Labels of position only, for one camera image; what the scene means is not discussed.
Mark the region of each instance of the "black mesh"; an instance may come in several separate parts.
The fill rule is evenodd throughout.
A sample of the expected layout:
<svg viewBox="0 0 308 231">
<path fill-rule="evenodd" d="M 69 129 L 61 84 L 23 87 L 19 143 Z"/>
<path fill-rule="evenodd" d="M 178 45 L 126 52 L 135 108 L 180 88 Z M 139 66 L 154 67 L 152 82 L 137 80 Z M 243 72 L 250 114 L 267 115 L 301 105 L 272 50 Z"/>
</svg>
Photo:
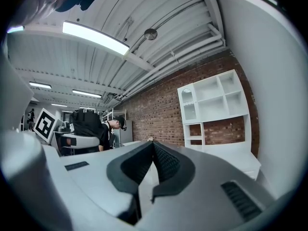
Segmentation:
<svg viewBox="0 0 308 231">
<path fill-rule="evenodd" d="M 152 145 L 134 154 L 121 164 L 121 170 L 138 185 L 152 164 Z"/>
<path fill-rule="evenodd" d="M 154 145 L 153 162 L 157 168 L 159 182 L 164 182 L 173 177 L 180 168 L 180 161 L 175 156 Z"/>
</svg>

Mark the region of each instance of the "white cabinet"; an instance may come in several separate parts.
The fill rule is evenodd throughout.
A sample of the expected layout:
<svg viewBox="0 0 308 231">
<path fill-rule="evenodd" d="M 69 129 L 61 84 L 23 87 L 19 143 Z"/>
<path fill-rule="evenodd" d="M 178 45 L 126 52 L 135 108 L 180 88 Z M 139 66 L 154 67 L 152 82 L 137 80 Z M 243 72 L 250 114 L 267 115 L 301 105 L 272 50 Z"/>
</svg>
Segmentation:
<svg viewBox="0 0 308 231">
<path fill-rule="evenodd" d="M 199 107 L 193 84 L 178 89 L 182 121 L 184 124 L 198 122 Z"/>
<path fill-rule="evenodd" d="M 246 96 L 235 70 L 178 88 L 178 95 L 185 147 L 221 157 L 256 179 L 261 164 L 250 152 L 250 115 Z M 204 122 L 238 116 L 244 117 L 244 142 L 206 145 Z M 200 126 L 200 135 L 190 134 L 191 125 Z"/>
</svg>

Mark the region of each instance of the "fluorescent light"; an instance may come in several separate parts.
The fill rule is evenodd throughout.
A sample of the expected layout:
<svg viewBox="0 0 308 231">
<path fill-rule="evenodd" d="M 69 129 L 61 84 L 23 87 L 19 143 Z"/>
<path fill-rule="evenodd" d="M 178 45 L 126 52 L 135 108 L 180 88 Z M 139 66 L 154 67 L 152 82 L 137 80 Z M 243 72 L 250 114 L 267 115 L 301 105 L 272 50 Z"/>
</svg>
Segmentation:
<svg viewBox="0 0 308 231">
<path fill-rule="evenodd" d="M 125 55 L 125 53 L 129 50 L 129 47 L 126 44 L 116 40 L 115 38 L 76 23 L 64 21 L 62 32 L 103 45 L 104 47 L 116 51 L 121 55 Z"/>
<path fill-rule="evenodd" d="M 77 94 L 82 94 L 82 95 L 87 95 L 87 96 L 95 97 L 95 98 L 102 98 L 101 95 L 90 93 L 90 92 L 85 92 L 85 91 L 80 91 L 80 90 L 72 90 L 72 92 L 73 93 L 77 93 Z"/>
<path fill-rule="evenodd" d="M 9 30 L 7 30 L 7 33 L 20 32 L 23 30 L 24 30 L 23 26 L 16 26 L 16 27 L 11 27 Z"/>
<path fill-rule="evenodd" d="M 87 107 L 80 107 L 80 109 L 86 109 L 86 110 L 96 110 L 95 108 L 87 108 Z"/>
<path fill-rule="evenodd" d="M 67 105 L 55 104 L 55 103 L 52 103 L 51 105 L 54 105 L 54 106 L 61 106 L 61 107 L 67 107 Z"/>
<path fill-rule="evenodd" d="M 43 88 L 47 88 L 47 89 L 51 89 L 51 85 L 47 85 L 47 84 L 42 84 L 42 83 L 37 83 L 37 82 L 29 82 L 30 86 L 34 86 L 34 87 L 43 87 Z"/>
</svg>

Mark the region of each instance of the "black vent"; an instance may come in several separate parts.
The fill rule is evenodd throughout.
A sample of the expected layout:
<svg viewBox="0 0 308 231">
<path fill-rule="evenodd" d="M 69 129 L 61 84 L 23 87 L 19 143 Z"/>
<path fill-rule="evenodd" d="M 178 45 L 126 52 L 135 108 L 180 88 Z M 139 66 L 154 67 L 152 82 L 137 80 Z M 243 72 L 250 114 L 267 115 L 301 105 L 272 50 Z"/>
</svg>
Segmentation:
<svg viewBox="0 0 308 231">
<path fill-rule="evenodd" d="M 262 212 L 235 182 L 226 182 L 222 184 L 221 187 L 245 221 L 255 218 Z"/>
</svg>

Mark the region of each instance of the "black cable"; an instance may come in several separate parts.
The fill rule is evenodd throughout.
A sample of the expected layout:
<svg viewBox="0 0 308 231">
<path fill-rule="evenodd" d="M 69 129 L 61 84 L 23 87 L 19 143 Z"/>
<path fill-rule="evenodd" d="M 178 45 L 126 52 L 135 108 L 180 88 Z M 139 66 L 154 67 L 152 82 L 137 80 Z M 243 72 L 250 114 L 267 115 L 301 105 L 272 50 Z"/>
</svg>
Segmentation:
<svg viewBox="0 0 308 231">
<path fill-rule="evenodd" d="M 130 24 L 128 25 L 128 28 L 127 28 L 126 34 L 125 34 L 124 39 L 123 39 L 123 41 L 122 41 L 122 42 L 124 42 L 124 41 L 125 41 L 126 35 L 127 35 L 127 33 L 128 33 L 128 30 L 129 30 L 129 26 L 130 26 Z"/>
</svg>

